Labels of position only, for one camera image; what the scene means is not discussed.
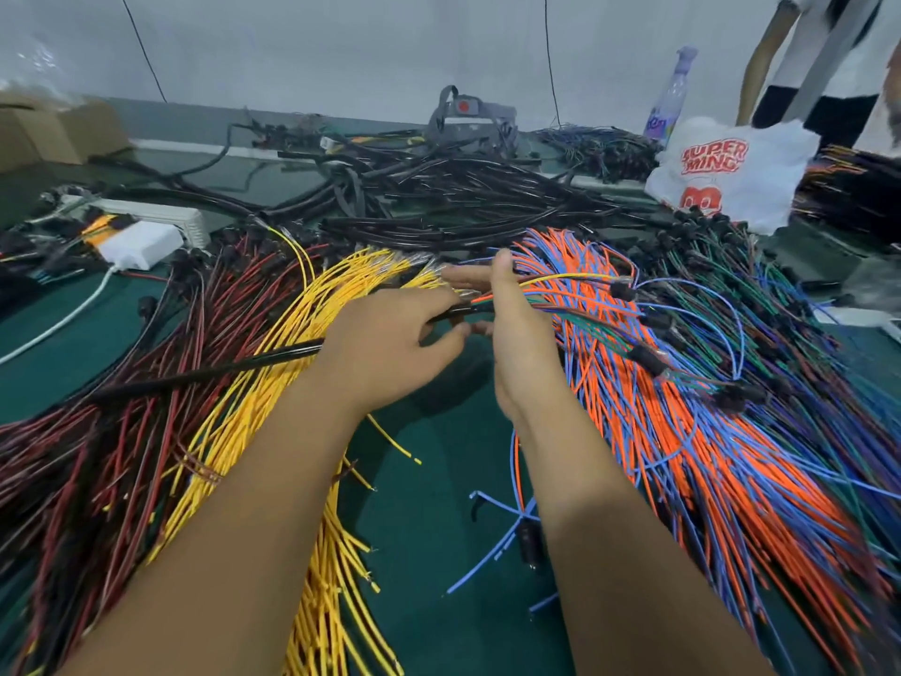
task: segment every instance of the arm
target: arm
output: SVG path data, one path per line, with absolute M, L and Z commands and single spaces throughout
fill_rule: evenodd
M 445 278 L 478 285 L 477 270 Z M 523 442 L 578 673 L 771 673 L 569 390 L 509 253 L 491 271 L 496 317 L 479 329 L 493 335 L 497 401 Z
M 888 127 L 892 131 L 895 146 L 899 146 L 901 145 L 901 42 L 897 44 L 892 58 L 888 61 L 885 95 Z
M 239 463 L 61 673 L 280 673 L 344 449 L 367 412 L 462 351 L 465 324 L 419 345 L 425 322 L 457 300 L 449 289 L 385 289 L 345 306 Z
M 748 125 L 754 114 L 754 107 L 760 97 L 763 84 L 767 82 L 767 74 L 773 57 L 786 41 L 795 21 L 801 16 L 801 10 L 792 0 L 781 0 L 776 13 L 763 33 L 763 38 L 750 56 L 748 66 L 744 69 L 741 81 L 741 96 L 738 102 L 738 118 L 735 125 Z

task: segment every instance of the cartoon logo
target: cartoon logo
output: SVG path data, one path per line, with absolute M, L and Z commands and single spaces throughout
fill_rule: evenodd
M 723 193 L 715 184 L 707 187 L 694 187 L 689 185 L 682 192 L 679 202 L 680 209 L 699 206 L 704 215 L 716 214 L 723 210 Z
M 743 139 L 717 139 L 689 146 L 682 151 L 682 175 L 689 173 L 734 173 L 748 154 Z

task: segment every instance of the spray bottle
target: spray bottle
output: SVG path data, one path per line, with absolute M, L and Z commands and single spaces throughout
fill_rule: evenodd
M 684 46 L 679 50 L 679 62 L 670 84 L 650 111 L 648 124 L 644 127 L 644 135 L 656 139 L 663 146 L 670 141 L 670 135 L 682 112 L 682 105 L 688 94 L 688 69 L 696 56 L 697 49 L 692 46 Z

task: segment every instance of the white power adapter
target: white power adapter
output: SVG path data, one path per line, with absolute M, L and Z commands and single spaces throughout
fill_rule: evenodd
M 119 270 L 150 270 L 184 243 L 174 225 L 138 221 L 109 237 L 97 250 Z

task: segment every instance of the green table surface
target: green table surface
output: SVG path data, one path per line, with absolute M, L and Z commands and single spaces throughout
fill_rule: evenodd
M 163 170 L 184 169 L 206 158 L 152 151 L 138 156 Z M 47 165 L 0 178 L 0 193 L 7 202 L 0 223 L 18 221 L 36 194 L 53 184 L 98 177 L 129 179 L 91 167 Z M 309 187 L 318 174 L 226 158 L 194 179 L 256 202 L 273 203 Z M 98 280 L 93 276 L 64 284 L 0 322 L 0 352 L 56 322 L 90 294 Z M 159 291 L 157 283 L 116 276 L 88 312 L 0 368 L 0 422 L 38 413 L 114 360 L 139 331 L 138 297 Z M 528 569 L 515 546 L 467 585 L 446 593 L 512 524 L 512 515 L 491 506 L 481 508 L 478 522 L 470 519 L 468 496 L 475 489 L 512 503 L 511 425 L 496 405 L 492 365 L 489 344 L 471 340 L 433 384 L 376 413 L 385 429 L 422 461 L 421 466 L 391 448 L 366 423 L 349 448 L 350 457 L 359 459 L 360 471 L 377 492 L 348 480 L 342 487 L 342 521 L 377 548 L 365 561 L 382 592 L 364 592 L 377 624 L 410 674 L 550 676 L 573 671 L 558 604 L 534 615 L 528 611 L 529 605 L 553 592 L 552 576 L 549 571 Z M 830 673 L 786 604 L 772 593 L 766 595 L 766 604 L 798 673 Z M 654 636 L 647 640 L 652 648 Z

